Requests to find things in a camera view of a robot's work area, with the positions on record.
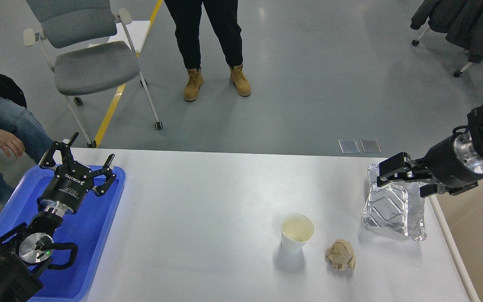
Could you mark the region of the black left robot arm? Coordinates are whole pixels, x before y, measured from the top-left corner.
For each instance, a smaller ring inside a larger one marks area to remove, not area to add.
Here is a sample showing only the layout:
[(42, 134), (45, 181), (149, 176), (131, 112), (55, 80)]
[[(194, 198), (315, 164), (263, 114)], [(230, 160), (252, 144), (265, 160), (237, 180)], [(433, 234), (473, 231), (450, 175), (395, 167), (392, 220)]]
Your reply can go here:
[(0, 236), (0, 302), (26, 302), (44, 286), (46, 270), (66, 270), (78, 256), (75, 242), (56, 242), (55, 232), (66, 214), (76, 214), (89, 192), (105, 195), (117, 179), (110, 154), (103, 166), (93, 169), (76, 161), (69, 142), (54, 141), (39, 162), (40, 169), (54, 172), (36, 199), (38, 212)]

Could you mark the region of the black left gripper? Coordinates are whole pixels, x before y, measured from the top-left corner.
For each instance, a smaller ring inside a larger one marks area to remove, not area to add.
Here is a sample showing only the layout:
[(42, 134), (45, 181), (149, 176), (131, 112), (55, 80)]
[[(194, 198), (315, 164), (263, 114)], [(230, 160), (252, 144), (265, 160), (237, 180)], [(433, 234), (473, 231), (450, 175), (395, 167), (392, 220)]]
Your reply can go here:
[[(90, 189), (96, 196), (103, 196), (116, 179), (117, 175), (111, 167), (115, 154), (110, 154), (103, 166), (94, 171), (77, 163), (72, 155), (71, 146), (78, 135), (79, 133), (74, 133), (68, 143), (53, 141), (39, 162), (40, 168), (55, 170), (54, 177), (37, 199), (39, 211), (57, 208), (64, 214), (76, 214)], [(62, 165), (57, 168), (54, 159), (56, 151), (60, 152), (62, 159)], [(104, 183), (94, 185), (94, 178), (100, 175), (105, 176)]]

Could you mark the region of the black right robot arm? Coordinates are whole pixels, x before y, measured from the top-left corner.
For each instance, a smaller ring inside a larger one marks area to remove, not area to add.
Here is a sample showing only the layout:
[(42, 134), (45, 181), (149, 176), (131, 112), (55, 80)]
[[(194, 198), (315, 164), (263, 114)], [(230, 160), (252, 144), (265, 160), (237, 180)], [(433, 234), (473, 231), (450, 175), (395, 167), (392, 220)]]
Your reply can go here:
[(424, 157), (412, 160), (405, 152), (381, 162), (377, 186), (394, 182), (421, 182), (421, 197), (459, 195), (483, 180), (483, 105), (467, 115), (467, 124), (430, 147)]

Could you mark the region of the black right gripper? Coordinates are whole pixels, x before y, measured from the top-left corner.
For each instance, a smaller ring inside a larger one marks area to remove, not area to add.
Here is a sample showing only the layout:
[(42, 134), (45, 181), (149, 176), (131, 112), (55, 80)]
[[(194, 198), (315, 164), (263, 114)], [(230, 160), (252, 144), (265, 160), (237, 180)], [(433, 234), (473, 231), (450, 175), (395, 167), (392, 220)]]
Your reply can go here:
[[(420, 159), (439, 182), (421, 183), (420, 197), (435, 194), (455, 196), (468, 191), (468, 184), (483, 179), (483, 158), (475, 151), (469, 133), (455, 133), (431, 147)], [(410, 155), (400, 152), (378, 165), (376, 184), (384, 187), (394, 182), (422, 180), (423, 168)]]

